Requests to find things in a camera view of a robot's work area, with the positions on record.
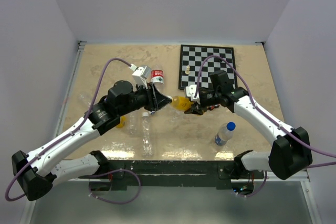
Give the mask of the yellow tea bottle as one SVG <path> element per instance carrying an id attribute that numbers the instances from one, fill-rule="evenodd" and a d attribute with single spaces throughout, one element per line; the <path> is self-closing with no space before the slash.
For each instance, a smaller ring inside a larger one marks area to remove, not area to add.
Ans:
<path id="1" fill-rule="evenodd" d="M 171 103 L 172 107 L 179 111 L 187 111 L 193 104 L 194 102 L 190 101 L 189 98 L 181 96 L 174 96 Z"/>

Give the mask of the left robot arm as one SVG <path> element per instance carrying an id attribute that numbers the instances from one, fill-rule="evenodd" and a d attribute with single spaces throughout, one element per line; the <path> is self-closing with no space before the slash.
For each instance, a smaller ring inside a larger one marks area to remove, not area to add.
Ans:
<path id="1" fill-rule="evenodd" d="M 159 111 L 171 102 L 172 97 L 162 94 L 152 83 L 133 87 L 128 81 L 118 81 L 71 128 L 33 151 L 13 154 L 14 180 L 24 196 L 34 201 L 57 183 L 87 175 L 103 178 L 109 165 L 100 151 L 73 161 L 66 161 L 65 157 L 116 127 L 122 116 L 141 108 Z"/>

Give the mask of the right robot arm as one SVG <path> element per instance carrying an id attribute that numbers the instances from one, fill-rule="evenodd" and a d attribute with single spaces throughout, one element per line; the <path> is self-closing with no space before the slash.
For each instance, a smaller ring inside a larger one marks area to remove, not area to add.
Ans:
<path id="1" fill-rule="evenodd" d="M 271 145 L 270 152 L 246 151 L 235 157 L 234 173 L 246 178 L 253 170 L 273 172 L 286 180 L 312 164 L 308 132 L 279 120 L 242 87 L 235 88 L 224 70 L 211 73 L 210 88 L 185 87 L 185 96 L 193 103 L 187 114 L 202 115 L 212 105 L 228 108 L 253 126 Z"/>

